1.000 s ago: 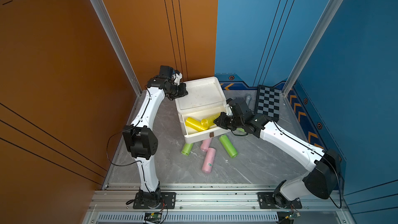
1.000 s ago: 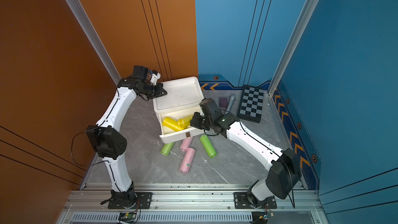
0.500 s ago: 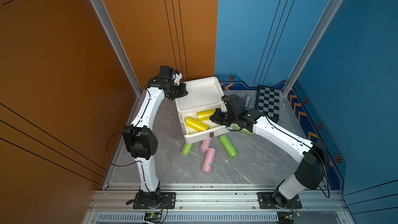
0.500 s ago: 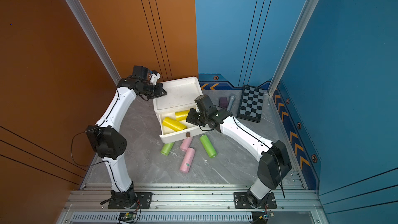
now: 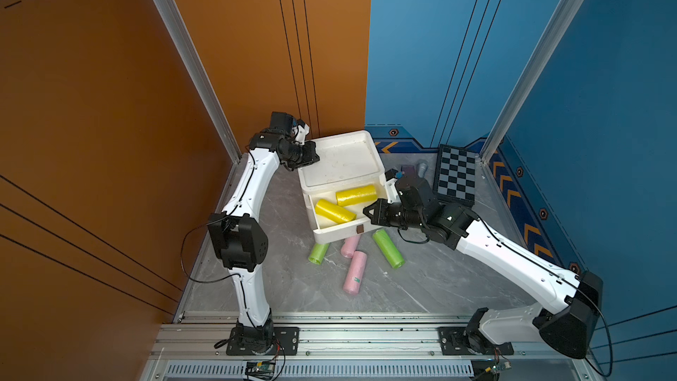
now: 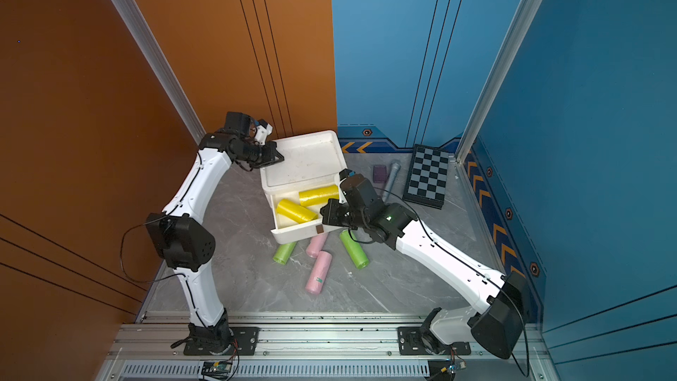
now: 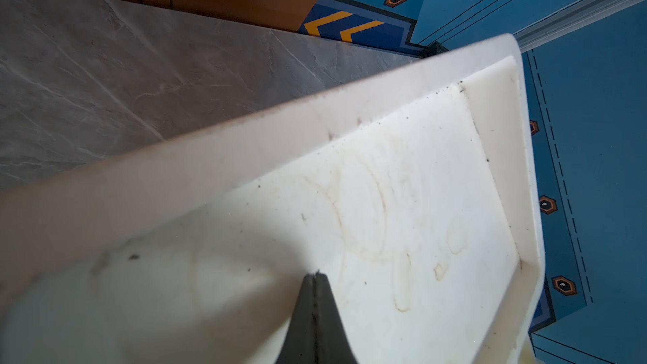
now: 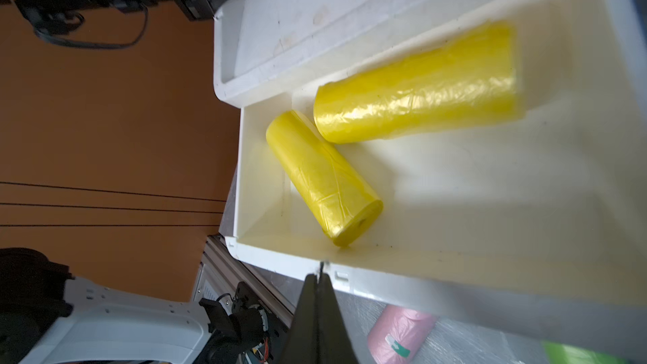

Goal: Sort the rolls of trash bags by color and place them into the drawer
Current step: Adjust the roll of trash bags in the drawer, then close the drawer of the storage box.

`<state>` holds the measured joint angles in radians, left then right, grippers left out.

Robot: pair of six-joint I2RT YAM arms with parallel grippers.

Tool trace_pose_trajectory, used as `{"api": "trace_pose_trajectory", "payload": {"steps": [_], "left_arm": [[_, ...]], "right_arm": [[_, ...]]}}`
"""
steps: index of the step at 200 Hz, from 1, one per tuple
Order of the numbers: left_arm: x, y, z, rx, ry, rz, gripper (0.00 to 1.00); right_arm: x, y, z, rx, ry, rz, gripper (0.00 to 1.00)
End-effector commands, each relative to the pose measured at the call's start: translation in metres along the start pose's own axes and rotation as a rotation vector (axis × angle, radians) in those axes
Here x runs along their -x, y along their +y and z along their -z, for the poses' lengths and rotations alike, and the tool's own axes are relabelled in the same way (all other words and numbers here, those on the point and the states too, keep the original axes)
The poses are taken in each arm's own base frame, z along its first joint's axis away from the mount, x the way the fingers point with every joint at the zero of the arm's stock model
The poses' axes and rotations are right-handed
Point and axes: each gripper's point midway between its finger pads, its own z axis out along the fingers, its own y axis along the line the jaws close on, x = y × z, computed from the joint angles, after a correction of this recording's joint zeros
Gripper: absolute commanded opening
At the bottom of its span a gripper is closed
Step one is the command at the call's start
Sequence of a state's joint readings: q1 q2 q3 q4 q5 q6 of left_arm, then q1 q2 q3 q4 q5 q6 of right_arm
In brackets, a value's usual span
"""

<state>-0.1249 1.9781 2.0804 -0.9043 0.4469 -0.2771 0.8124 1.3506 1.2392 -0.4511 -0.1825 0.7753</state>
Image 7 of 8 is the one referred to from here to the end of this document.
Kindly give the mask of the white plastic drawer cabinet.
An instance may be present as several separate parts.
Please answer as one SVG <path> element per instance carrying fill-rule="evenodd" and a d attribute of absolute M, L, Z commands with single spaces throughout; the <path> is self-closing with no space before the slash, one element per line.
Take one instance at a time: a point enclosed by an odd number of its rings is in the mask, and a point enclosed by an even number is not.
<path fill-rule="evenodd" d="M 532 363 L 545 252 L 500 35 L 1 197 L 4 363 L 274 363 L 325 274 L 359 363 Z"/>

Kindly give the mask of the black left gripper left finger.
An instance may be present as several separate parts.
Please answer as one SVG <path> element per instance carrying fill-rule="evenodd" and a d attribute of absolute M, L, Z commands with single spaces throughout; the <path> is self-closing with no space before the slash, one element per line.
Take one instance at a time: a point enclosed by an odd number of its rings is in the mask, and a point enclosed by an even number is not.
<path fill-rule="evenodd" d="M 276 363 L 316 362 L 315 290 L 315 275 L 306 275 Z"/>

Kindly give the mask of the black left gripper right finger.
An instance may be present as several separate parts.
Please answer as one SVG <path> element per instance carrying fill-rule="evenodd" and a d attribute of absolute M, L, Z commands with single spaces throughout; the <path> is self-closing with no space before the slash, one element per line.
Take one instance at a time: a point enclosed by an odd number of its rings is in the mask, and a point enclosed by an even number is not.
<path fill-rule="evenodd" d="M 357 363 L 328 277 L 314 275 L 314 344 L 316 363 Z"/>

